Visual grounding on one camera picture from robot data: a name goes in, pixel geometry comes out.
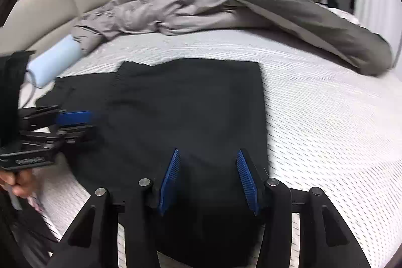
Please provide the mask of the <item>person's left hand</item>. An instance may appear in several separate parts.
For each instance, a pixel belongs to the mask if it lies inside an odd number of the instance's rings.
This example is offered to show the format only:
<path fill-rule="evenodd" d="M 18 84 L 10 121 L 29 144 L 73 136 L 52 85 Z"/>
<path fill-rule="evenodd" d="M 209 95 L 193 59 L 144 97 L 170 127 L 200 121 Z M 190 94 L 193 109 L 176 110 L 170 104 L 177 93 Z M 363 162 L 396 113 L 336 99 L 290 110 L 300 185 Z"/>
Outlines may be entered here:
<path fill-rule="evenodd" d="M 17 197 L 30 197 L 37 189 L 36 177 L 32 169 L 25 169 L 17 173 L 1 171 L 1 187 L 10 188 Z"/>

